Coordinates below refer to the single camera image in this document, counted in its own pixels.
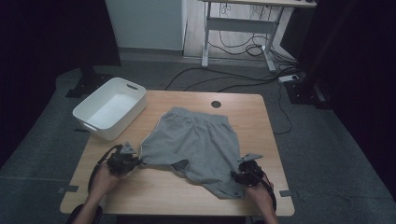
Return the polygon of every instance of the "standing desk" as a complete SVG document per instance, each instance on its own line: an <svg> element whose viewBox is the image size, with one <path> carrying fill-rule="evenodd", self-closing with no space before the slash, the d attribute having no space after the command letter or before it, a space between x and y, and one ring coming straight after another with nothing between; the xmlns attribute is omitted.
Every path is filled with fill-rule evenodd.
<svg viewBox="0 0 396 224"><path fill-rule="evenodd" d="M262 46L263 55L267 62L270 72L276 72L273 58L270 55L270 49L274 42L276 30L282 17L284 7L315 7L315 1L308 3L305 0L202 0L208 3L206 25L205 25L205 40L202 50L202 67L208 67L209 61L209 46L208 38L211 30L216 31L233 31L245 32L255 34L269 34L270 37L265 46ZM241 20L229 18L214 18L211 17L210 11L212 3L230 3L230 4L245 4L245 5L264 5L280 7L280 10L274 21L254 21Z"/></svg>
<svg viewBox="0 0 396 224"><path fill-rule="evenodd" d="M173 106L190 111L228 116L235 130L241 157L250 153L263 155L257 163L275 185L278 216L291 216L294 206L291 197L280 197L288 190L282 162L268 119L264 101L257 94L147 91L147 107L114 141L107 142L91 135L70 186L77 192L66 192L61 204L63 213L84 203L88 196L88 181L94 165L107 150L129 141L135 149L149 135L160 116ZM221 103L220 108L211 104ZM104 212L118 215L173 216L259 216L260 212L249 199L219 199L204 187L191 183L167 169L135 168L101 201Z"/></svg>

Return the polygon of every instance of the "desk leg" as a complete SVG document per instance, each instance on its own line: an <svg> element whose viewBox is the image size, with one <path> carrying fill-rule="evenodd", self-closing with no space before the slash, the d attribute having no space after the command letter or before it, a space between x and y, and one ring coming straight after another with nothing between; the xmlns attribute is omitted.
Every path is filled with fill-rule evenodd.
<svg viewBox="0 0 396 224"><path fill-rule="evenodd" d="M270 49L271 46L274 42L274 38L276 35L277 27L279 26L280 18L282 17L283 13L283 7L280 8L279 13L277 14L276 20L274 21L274 26L272 28L271 34L270 34L270 39L267 41L266 46L262 47L262 51L265 57L265 61L267 61L268 69L270 70L271 73L276 72L276 68L274 65L273 57L271 56Z"/></svg>
<svg viewBox="0 0 396 224"><path fill-rule="evenodd" d="M212 3L207 3L207 15L205 24L205 41L202 48L202 67L208 67L209 65L209 46L207 44L209 40L209 23L210 23L210 9L212 8Z"/></svg>

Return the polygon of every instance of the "power strip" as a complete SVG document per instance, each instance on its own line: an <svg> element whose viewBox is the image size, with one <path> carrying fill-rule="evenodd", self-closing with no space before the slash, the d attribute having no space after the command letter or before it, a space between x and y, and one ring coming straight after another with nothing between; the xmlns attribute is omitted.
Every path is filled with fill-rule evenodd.
<svg viewBox="0 0 396 224"><path fill-rule="evenodd" d="M298 79L300 79L300 78L297 75L291 75L291 76L286 76L286 77L279 77L278 82L283 83L283 82L287 82L287 81L297 81Z"/></svg>

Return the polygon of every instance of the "white wall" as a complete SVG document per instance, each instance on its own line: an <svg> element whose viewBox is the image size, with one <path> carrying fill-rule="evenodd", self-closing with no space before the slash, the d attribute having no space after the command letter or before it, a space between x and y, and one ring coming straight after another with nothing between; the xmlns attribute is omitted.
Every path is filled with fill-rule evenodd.
<svg viewBox="0 0 396 224"><path fill-rule="evenodd" d="M119 48L182 50L190 0L106 0Z"/></svg>

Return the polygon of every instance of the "white storage bin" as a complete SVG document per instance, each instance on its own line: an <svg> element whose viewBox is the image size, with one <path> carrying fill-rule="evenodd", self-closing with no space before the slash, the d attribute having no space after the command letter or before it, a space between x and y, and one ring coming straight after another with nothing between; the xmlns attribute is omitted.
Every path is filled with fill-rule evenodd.
<svg viewBox="0 0 396 224"><path fill-rule="evenodd" d="M145 88L114 77L81 102L73 115L86 130L110 141L116 139L146 105Z"/></svg>

